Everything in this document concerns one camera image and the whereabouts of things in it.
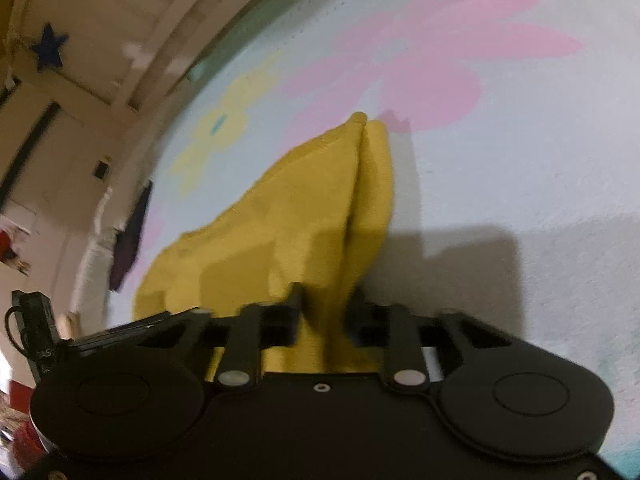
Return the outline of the yellow knit sweater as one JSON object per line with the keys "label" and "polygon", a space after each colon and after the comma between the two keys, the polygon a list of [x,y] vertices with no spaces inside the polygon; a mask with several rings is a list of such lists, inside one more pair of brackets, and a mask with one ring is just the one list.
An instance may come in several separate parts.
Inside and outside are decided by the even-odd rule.
{"label": "yellow knit sweater", "polygon": [[347,301],[381,250],[393,212],[385,125],[356,113],[284,155],[216,220],[182,234],[153,261],[134,297],[136,320],[203,307],[231,316],[303,286],[291,347],[264,354],[266,370],[367,373],[378,350],[343,327]]}

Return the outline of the wall power socket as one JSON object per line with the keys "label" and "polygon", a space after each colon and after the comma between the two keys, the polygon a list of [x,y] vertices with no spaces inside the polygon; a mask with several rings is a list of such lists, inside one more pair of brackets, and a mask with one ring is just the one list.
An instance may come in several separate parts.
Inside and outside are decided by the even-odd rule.
{"label": "wall power socket", "polygon": [[104,181],[110,173],[112,160],[109,157],[103,157],[98,160],[94,166],[92,175],[98,180]]}

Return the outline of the red object on shelf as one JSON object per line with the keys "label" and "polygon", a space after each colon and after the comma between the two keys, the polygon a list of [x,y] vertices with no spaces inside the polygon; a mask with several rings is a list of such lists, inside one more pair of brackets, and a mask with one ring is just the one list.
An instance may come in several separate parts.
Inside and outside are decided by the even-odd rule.
{"label": "red object on shelf", "polygon": [[5,230],[0,231],[0,261],[6,262],[12,260],[16,253],[12,249],[12,240],[10,234]]}

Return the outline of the wooden headboard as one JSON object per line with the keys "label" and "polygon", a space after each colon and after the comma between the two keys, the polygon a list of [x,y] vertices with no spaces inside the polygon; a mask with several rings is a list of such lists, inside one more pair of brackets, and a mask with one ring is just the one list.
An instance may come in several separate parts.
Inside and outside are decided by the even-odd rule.
{"label": "wooden headboard", "polygon": [[[84,125],[122,136],[260,0],[10,0],[1,83],[28,82]],[[36,70],[44,24],[70,36],[62,68]]]}

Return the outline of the blue star decoration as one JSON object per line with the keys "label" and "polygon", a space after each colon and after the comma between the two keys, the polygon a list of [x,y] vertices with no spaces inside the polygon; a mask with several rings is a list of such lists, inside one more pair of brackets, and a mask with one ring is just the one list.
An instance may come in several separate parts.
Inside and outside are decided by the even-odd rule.
{"label": "blue star decoration", "polygon": [[70,38],[67,34],[57,34],[50,23],[43,26],[40,40],[32,46],[32,52],[35,53],[36,70],[41,73],[47,68],[62,68],[63,60],[60,49],[66,44]]}

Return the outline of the dark maroon folded garment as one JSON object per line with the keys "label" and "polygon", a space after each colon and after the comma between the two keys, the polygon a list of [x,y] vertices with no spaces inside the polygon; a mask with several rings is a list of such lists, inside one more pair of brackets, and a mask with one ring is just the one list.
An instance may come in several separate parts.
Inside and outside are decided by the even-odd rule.
{"label": "dark maroon folded garment", "polygon": [[108,288],[111,292],[118,292],[125,281],[126,275],[137,259],[140,238],[142,235],[146,211],[152,194],[153,182],[146,182],[137,203],[130,214],[125,229],[118,231],[113,250],[113,262],[108,278]]}

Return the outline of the floral bed sheet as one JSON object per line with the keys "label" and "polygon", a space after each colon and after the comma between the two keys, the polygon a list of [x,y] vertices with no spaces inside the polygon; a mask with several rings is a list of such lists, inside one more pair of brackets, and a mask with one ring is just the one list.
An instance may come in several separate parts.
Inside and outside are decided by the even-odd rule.
{"label": "floral bed sheet", "polygon": [[189,74],[152,153],[129,321],[160,251],[361,110],[395,208],[368,295],[458,310],[589,367],[639,473],[639,0],[265,0]]}

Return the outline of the white pillow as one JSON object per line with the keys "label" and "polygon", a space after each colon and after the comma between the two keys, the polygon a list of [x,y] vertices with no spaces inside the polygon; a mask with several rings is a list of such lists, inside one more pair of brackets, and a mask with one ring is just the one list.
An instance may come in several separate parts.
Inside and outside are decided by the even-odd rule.
{"label": "white pillow", "polygon": [[70,312],[75,315],[81,336],[100,332],[105,326],[105,305],[116,243],[116,229],[107,215],[112,195],[113,188],[109,186],[96,207],[70,302]]}

